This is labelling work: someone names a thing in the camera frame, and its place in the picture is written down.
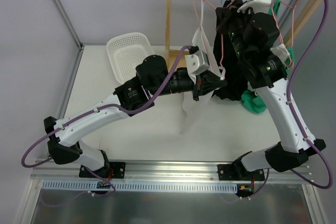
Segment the pink wire hanger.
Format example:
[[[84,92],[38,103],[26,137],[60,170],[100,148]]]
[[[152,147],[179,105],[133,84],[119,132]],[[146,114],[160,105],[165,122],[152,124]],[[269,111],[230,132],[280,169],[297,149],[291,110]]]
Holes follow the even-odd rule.
[[[203,28],[203,21],[204,21],[204,5],[209,6],[213,11],[215,11],[216,7],[210,3],[208,0],[200,0],[200,15],[197,12],[197,7],[195,4],[195,0],[192,0],[192,4],[193,4],[193,8],[194,8],[194,12],[195,12],[195,16],[197,19],[197,30],[193,36],[192,39],[192,45],[193,46],[200,46],[201,50],[204,50],[207,53],[208,59],[209,59],[209,69],[212,73],[214,73],[217,76],[223,76],[225,71],[224,71],[224,67],[222,65],[220,65],[220,68],[218,67],[218,64],[216,62],[215,56],[211,50],[211,46],[209,44],[209,41],[206,37],[206,34],[204,32],[204,28]]]

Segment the white tank top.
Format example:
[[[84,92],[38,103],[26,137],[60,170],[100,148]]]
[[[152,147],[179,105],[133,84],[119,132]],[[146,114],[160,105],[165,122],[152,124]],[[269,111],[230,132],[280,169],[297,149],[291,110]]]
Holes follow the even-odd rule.
[[[215,56],[203,28],[204,4],[215,7],[207,0],[201,0],[201,13],[196,14],[198,28],[192,39],[195,48],[185,56],[187,75],[191,78],[192,91],[184,94],[182,104],[186,117],[181,126],[181,134],[192,130],[209,103],[214,90],[226,84],[224,73],[220,72]]]

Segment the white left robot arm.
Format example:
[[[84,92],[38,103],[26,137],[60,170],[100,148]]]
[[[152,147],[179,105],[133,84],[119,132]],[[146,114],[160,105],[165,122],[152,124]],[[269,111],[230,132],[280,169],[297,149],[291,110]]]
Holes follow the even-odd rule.
[[[226,80],[203,67],[196,74],[187,68],[169,72],[159,55],[146,57],[135,69],[136,75],[117,87],[100,103],[68,119],[52,116],[44,119],[48,134],[48,151],[58,165],[77,163],[90,169],[97,177],[106,178],[111,172],[107,154],[86,145],[82,138],[112,122],[126,119],[154,106],[160,95],[191,92],[193,99],[225,87]]]

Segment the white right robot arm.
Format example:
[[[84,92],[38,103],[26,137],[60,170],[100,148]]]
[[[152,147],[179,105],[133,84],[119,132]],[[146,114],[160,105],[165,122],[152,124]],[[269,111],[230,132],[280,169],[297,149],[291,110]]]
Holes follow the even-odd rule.
[[[237,98],[251,86],[265,103],[277,128],[280,140],[263,150],[247,152],[228,169],[237,178],[247,180],[254,171],[272,168],[278,172],[294,170],[309,157],[320,155],[326,144],[316,138],[305,124],[295,104],[284,64],[272,52],[279,29],[272,16],[255,12],[235,0],[218,7],[215,47],[225,42],[224,67],[227,86],[221,89],[226,98]]]

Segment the black tank top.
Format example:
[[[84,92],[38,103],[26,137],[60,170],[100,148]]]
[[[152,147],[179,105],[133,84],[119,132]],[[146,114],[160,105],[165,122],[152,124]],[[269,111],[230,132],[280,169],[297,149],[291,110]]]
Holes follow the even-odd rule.
[[[224,35],[216,32],[213,54],[217,64],[222,65],[226,70],[227,86],[214,91],[214,94],[222,100],[240,101],[242,94],[247,90],[247,80],[238,65],[238,58],[230,40],[232,37],[241,35],[243,30],[244,28],[232,34]]]

